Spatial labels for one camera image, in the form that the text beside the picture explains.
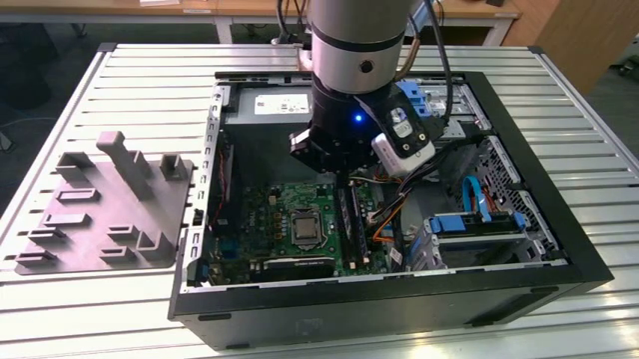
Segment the wooden desk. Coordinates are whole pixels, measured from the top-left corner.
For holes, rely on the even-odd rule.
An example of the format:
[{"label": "wooden desk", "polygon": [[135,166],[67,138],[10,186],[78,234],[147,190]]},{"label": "wooden desk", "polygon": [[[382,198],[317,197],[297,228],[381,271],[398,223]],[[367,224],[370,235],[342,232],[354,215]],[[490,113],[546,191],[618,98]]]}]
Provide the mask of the wooden desk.
[{"label": "wooden desk", "polygon": [[[513,0],[503,7],[485,1],[445,0],[443,7],[445,26],[490,28],[485,46],[502,44],[522,15]],[[0,22],[209,23],[217,25],[221,43],[231,43],[231,25],[275,24],[275,8],[277,0],[183,0],[181,5],[152,7],[142,7],[139,0],[0,0]],[[289,9],[287,22],[295,23],[293,1]]]},{"label": "wooden desk", "polygon": [[[502,7],[491,6],[485,1],[470,0],[445,0],[442,5],[447,18],[451,19],[493,19],[495,17],[517,19],[522,15],[511,1],[507,1]],[[297,11],[293,0],[289,4],[289,11],[290,13]],[[221,0],[218,15],[275,16],[277,0]]]},{"label": "wooden desk", "polygon": [[[277,0],[219,0],[218,17],[231,24],[277,23]],[[522,12],[509,0],[503,7],[489,5],[485,1],[445,0],[445,26],[477,26],[490,28],[485,46],[502,45],[513,21]],[[289,4],[289,17],[295,18],[294,1]]]},{"label": "wooden desk", "polygon": [[219,0],[183,0],[181,5],[142,7],[139,0],[0,0],[0,16],[34,15],[146,15],[185,16],[185,10],[201,10],[189,15],[215,15]]}]

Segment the metal grille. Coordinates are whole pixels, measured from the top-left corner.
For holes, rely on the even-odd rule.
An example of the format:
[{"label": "metal grille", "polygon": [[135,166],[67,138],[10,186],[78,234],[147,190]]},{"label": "metal grille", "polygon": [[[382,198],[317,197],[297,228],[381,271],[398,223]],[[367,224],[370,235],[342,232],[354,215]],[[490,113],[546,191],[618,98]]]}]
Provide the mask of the metal grille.
[{"label": "metal grille", "polygon": [[[499,148],[501,144],[497,138],[491,138],[482,142],[477,148],[469,148],[459,153],[443,166],[443,176],[447,176],[447,180],[454,183],[449,188],[449,192],[454,195],[455,205],[459,211],[463,211],[463,199],[462,199],[462,184],[466,176],[475,176],[479,182],[489,187],[491,197],[495,199],[495,203],[506,210],[513,209],[521,212],[526,216],[529,227],[529,234],[531,239],[537,239],[549,253],[558,249],[558,243],[549,231],[549,226],[543,220],[543,217],[534,205],[527,191],[515,190],[521,180],[518,175],[509,171],[513,166],[507,163],[506,154]],[[465,157],[471,158],[471,161],[461,165],[459,159]],[[462,168],[458,170],[457,176],[450,176],[451,168]]]}]

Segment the motherboard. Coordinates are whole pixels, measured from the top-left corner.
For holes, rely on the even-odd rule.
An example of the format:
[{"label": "motherboard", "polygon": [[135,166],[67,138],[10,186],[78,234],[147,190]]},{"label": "motherboard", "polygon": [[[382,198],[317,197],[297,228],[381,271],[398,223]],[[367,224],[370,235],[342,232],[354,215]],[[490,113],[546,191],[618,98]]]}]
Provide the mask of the motherboard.
[{"label": "motherboard", "polygon": [[[374,210],[369,184],[357,187],[355,193],[361,212]],[[219,238],[217,246],[229,284],[274,281],[261,276],[267,268],[271,273],[282,268],[289,280],[303,267],[323,271],[318,274],[323,277],[387,273],[386,248],[381,246],[370,247],[366,265],[354,266],[343,258],[343,224],[333,184],[246,187],[241,217],[238,235]]]}]

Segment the white table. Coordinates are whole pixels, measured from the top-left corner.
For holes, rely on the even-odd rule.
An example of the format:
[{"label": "white table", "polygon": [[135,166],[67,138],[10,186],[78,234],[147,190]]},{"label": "white table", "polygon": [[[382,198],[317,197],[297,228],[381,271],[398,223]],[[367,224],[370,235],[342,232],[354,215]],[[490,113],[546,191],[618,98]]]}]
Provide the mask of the white table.
[{"label": "white table", "polygon": [[[545,55],[526,48],[449,48],[454,70],[483,71],[617,279],[503,326],[249,350],[253,358],[631,357],[639,350],[639,165]],[[442,70],[425,47],[417,70]],[[64,151],[120,130],[148,160],[202,159],[218,71],[297,70],[297,50],[262,45],[119,45],[99,52],[6,216],[0,259],[60,180]],[[191,212],[185,221],[190,222]],[[202,358],[218,353],[167,317],[174,269],[22,277],[0,261],[0,358]]]}]

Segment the floor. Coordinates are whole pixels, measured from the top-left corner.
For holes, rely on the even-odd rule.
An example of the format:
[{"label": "floor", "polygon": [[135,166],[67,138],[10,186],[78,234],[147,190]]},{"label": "floor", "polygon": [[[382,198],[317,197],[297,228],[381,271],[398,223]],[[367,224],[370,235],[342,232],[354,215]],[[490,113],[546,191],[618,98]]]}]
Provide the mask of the floor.
[{"label": "floor", "polygon": [[[47,104],[28,111],[16,111],[0,102],[0,126],[22,118],[58,118],[68,98],[94,58],[98,46],[115,43],[217,43],[217,32],[211,25],[87,25],[88,36],[78,39],[71,26],[47,25],[50,36],[56,44],[59,59],[42,67],[52,90]],[[238,43],[267,43],[277,35],[278,28],[269,25],[257,29],[250,36],[242,25],[233,27]],[[618,133],[630,150],[639,156],[639,137],[635,136],[639,114],[639,81],[622,78],[609,71],[587,96],[593,107]],[[0,153],[0,213],[8,205],[22,178],[30,169],[46,141],[54,120],[23,121],[0,127],[2,132],[16,143],[11,154]]]}]

